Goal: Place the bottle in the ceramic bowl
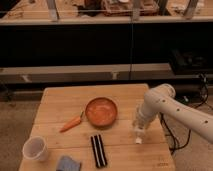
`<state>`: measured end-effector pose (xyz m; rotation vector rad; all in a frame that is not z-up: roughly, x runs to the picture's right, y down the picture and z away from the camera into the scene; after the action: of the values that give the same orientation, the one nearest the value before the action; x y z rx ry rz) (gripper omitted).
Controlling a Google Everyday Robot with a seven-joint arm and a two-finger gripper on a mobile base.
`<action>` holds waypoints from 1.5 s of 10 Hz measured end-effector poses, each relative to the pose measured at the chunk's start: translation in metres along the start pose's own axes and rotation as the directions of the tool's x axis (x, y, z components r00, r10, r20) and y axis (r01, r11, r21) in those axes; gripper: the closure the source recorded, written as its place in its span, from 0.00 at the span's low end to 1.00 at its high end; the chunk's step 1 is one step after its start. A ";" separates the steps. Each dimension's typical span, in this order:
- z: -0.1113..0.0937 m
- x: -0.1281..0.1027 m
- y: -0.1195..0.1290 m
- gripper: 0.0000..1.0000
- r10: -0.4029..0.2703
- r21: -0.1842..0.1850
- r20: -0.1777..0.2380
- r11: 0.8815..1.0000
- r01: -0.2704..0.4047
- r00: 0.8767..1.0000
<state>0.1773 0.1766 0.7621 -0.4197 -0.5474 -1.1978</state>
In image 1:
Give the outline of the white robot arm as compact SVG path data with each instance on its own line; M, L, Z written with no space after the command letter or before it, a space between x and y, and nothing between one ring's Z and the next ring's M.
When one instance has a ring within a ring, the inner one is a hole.
M136 109L133 129L136 142L142 142L142 135L158 113L176 119L190 130L213 144L213 116L174 99L176 91L170 84L161 84L144 93L143 103Z

